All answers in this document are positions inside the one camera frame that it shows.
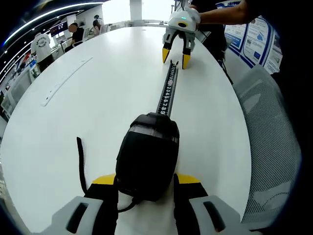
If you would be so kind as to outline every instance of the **black strap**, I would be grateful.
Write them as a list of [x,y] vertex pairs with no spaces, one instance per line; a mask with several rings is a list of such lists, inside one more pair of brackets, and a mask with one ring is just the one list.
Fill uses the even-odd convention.
[[82,139],[77,137],[77,147],[78,147],[78,156],[79,156],[79,178],[80,178],[80,185],[82,186],[82,190],[84,194],[87,193],[87,185],[85,179],[85,159],[84,159],[84,150],[82,145]]

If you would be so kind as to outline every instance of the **white t-shirt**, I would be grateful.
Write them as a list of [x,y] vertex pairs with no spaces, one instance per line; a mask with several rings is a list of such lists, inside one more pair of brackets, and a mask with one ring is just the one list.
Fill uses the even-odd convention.
[[51,48],[49,46],[50,39],[47,34],[40,34],[30,45],[31,53],[37,54],[37,62],[44,60],[46,57],[51,55]]
[[103,20],[100,17],[97,20],[98,20],[100,25],[104,25]]

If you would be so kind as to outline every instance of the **ceiling light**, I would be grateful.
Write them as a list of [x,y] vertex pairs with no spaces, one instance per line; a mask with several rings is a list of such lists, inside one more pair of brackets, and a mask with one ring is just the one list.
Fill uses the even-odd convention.
[[58,9],[54,9],[52,11],[49,11],[49,12],[46,12],[34,19],[32,19],[31,21],[27,22],[26,24],[24,24],[22,27],[20,27],[18,30],[16,30],[14,33],[12,33],[3,43],[6,44],[12,37],[14,37],[14,35],[16,35],[18,32],[20,32],[22,29],[24,29],[25,27],[29,26],[31,23],[41,19],[42,17],[45,17],[47,15],[50,15],[54,12],[57,12],[57,11],[62,11],[64,9],[68,9],[68,8],[71,8],[71,7],[76,7],[76,6],[84,6],[84,5],[99,5],[99,4],[103,4],[104,2],[85,2],[85,3],[78,3],[78,4],[73,4],[73,5],[69,5],[69,6],[64,6],[64,7],[61,7],[61,8],[58,8]]

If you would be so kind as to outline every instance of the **person's hand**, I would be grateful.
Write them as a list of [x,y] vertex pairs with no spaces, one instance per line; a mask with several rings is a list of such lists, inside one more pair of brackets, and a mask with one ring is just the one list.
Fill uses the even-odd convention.
[[195,8],[185,7],[185,11],[191,16],[191,18],[197,23],[200,24],[201,18],[200,13]]

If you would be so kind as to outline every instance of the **white strip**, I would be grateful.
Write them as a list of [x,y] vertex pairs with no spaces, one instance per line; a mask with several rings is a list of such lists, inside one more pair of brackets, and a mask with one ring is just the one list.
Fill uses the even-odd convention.
[[41,103],[41,106],[46,106],[47,103],[52,99],[54,94],[60,89],[60,87],[70,78],[73,76],[74,73],[76,73],[84,64],[86,64],[88,61],[90,61],[93,57],[89,58],[88,60],[82,60],[82,62],[79,64],[79,66],[70,73],[70,75],[63,77],[55,86],[52,88],[51,91],[49,91],[48,95],[45,97],[45,100]]
[[24,50],[26,47],[28,47],[29,44],[31,44],[32,42],[33,42],[33,41],[31,41],[30,43],[28,43],[28,44],[27,44],[26,46],[24,46],[18,53],[16,53],[15,56],[13,56],[12,59],[9,61],[9,63],[7,63],[6,66],[4,66],[4,68],[1,70],[0,74],[3,72],[3,70],[5,70],[6,67],[8,67],[8,65],[11,63],[11,61],[14,60],[14,58],[15,58],[22,50]]
[[35,22],[36,20],[39,20],[41,19],[42,17],[45,17],[47,15],[50,15],[54,12],[57,12],[57,11],[62,11],[64,9],[68,9],[68,8],[71,8],[71,7],[76,7],[76,6],[84,6],[84,5],[96,5],[96,4],[103,4],[104,2],[85,2],[85,3],[78,3],[78,4],[74,4],[74,5],[69,5],[69,6],[64,6],[64,7],[61,7],[61,8],[58,8],[58,9],[54,9],[52,11],[49,11],[49,12],[46,12],[34,19],[32,19],[31,21],[27,22],[26,24],[24,24],[22,27],[20,27],[18,30],[16,30],[14,33],[12,33],[6,40],[5,42],[3,43],[6,44],[14,35],[16,35],[18,32],[20,32],[23,28],[29,26],[31,23]]

